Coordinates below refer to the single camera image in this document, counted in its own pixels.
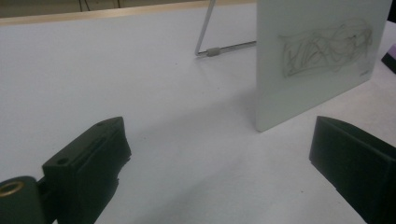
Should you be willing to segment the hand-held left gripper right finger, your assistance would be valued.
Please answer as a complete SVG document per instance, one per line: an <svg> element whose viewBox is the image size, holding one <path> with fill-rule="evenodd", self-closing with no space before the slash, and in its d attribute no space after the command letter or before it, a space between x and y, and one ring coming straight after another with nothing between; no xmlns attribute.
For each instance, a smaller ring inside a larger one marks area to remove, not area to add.
<svg viewBox="0 0 396 224"><path fill-rule="evenodd" d="M396 147L319 116L309 160L367 224L396 224Z"/></svg>

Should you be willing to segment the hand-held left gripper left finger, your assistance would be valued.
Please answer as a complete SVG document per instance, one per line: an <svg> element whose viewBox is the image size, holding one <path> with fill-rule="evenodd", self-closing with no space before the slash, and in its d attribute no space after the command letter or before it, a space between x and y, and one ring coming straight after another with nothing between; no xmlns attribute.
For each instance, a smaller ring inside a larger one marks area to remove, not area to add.
<svg viewBox="0 0 396 224"><path fill-rule="evenodd" d="M93 224L114 196L131 157L123 118L100 121L43 164L59 224Z"/></svg>

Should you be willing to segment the purple whiteboard eraser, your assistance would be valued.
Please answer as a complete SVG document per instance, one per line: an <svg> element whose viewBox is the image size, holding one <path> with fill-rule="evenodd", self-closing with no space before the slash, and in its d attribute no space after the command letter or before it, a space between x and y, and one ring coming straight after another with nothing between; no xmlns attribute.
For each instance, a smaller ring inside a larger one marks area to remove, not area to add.
<svg viewBox="0 0 396 224"><path fill-rule="evenodd" d="M396 75L396 44L393 44L386 54L382 57L381 62Z"/></svg>

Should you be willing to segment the white glass drawing board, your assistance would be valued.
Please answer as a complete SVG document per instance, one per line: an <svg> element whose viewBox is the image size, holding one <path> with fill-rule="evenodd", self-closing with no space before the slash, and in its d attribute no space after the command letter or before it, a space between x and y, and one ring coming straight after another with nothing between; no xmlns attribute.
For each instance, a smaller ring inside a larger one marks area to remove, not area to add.
<svg viewBox="0 0 396 224"><path fill-rule="evenodd" d="M255 128L372 76L392 0L258 0Z"/></svg>

